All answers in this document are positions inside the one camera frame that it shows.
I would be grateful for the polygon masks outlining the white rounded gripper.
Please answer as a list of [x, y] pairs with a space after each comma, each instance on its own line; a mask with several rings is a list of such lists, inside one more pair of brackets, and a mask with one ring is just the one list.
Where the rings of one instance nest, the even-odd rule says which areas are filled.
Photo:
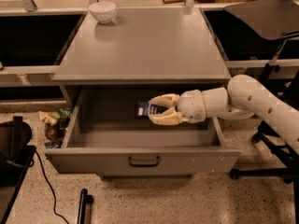
[[149, 100], [151, 105], [171, 107], [161, 114], [149, 114], [152, 123], [162, 126], [202, 122], [206, 119], [203, 94], [199, 90], [185, 91], [180, 96], [174, 93], [156, 96]]

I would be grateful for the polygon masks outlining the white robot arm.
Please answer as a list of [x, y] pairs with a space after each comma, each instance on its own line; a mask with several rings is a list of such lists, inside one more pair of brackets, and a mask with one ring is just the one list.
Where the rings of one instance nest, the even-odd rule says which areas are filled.
[[256, 115], [299, 152], [299, 110], [279, 100], [253, 77], [237, 75], [225, 88], [170, 93], [149, 102], [165, 108], [161, 114], [149, 115], [157, 125], [197, 123], [213, 117], [248, 119]]

